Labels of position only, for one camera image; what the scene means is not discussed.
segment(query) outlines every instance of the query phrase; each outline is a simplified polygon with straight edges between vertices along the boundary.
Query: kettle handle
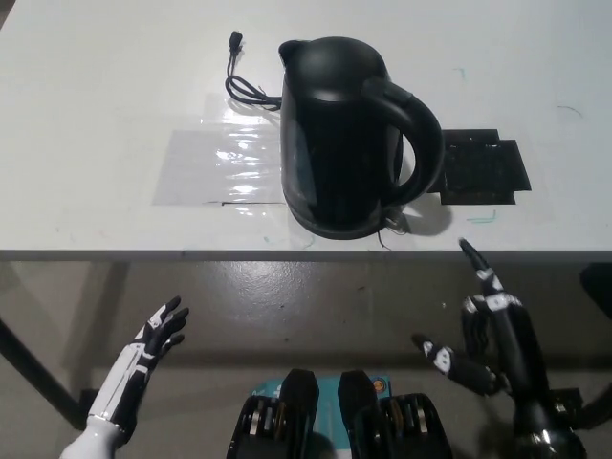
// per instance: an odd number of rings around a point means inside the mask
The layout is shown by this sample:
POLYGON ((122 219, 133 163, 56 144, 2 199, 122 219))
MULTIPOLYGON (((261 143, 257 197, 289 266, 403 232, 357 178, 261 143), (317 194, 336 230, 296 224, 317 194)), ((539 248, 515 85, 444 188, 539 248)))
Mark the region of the kettle handle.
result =
POLYGON ((387 79, 367 79, 361 95, 379 119, 397 127, 412 145, 412 175, 383 198, 385 206, 409 203, 425 193, 442 170, 445 144, 440 123, 424 103, 387 79))

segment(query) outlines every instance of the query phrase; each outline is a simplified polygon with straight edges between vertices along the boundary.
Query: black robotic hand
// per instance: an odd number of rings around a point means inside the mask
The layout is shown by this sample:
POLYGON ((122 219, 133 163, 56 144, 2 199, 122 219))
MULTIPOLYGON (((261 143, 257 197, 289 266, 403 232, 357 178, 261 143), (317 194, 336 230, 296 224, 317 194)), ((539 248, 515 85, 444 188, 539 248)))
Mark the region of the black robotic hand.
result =
POLYGON ((168 301, 123 348, 90 409, 90 416, 98 416, 120 429, 123 444, 134 433, 138 410, 153 370, 160 359, 185 338, 178 332, 185 327, 189 310, 176 311, 179 304, 179 296, 168 301))
POLYGON ((467 357, 424 335, 412 337, 426 357, 449 379, 479 395, 505 390, 514 399, 517 457, 586 457, 578 437, 561 417, 552 396, 546 366, 527 310, 508 294, 487 261, 465 239, 461 249, 476 270, 482 294, 469 297, 462 311, 467 357), (481 364, 490 326, 499 364, 481 364))

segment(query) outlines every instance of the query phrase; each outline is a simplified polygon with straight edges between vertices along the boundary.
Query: kettle base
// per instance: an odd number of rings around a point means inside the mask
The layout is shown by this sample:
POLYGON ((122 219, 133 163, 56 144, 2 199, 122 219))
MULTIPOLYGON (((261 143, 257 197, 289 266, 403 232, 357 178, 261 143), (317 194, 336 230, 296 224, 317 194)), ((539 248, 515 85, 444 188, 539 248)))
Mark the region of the kettle base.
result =
POLYGON ((362 237, 374 234, 384 228, 384 220, 382 218, 370 219, 360 225, 325 225, 303 218, 295 212, 291 206, 289 206, 289 210, 302 227, 312 234, 324 237, 325 239, 336 239, 341 241, 361 239, 362 237))

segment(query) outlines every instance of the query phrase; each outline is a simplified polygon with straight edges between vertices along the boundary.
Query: teal box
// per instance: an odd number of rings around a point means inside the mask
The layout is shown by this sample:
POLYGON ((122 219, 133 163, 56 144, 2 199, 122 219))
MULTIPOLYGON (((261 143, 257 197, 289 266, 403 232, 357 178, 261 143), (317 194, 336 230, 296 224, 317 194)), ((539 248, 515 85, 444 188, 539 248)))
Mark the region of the teal box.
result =
MULTIPOLYGON (((391 384, 386 376, 373 376, 370 378, 379 399, 391 397, 391 384)), ((338 402, 339 376, 317 378, 318 405, 314 432, 325 437, 334 446, 337 458, 351 457, 348 435, 342 423, 340 405, 338 402)), ((268 380, 253 390, 252 395, 264 395, 278 398, 282 379, 268 380)))

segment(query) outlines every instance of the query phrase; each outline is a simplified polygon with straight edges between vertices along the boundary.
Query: table leg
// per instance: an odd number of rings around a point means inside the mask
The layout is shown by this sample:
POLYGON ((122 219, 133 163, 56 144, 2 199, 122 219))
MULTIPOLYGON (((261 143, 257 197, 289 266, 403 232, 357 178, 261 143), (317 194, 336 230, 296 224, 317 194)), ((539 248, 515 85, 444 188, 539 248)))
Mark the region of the table leg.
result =
POLYGON ((62 417, 78 430, 85 428, 89 407, 75 400, 0 319, 0 354, 62 417))

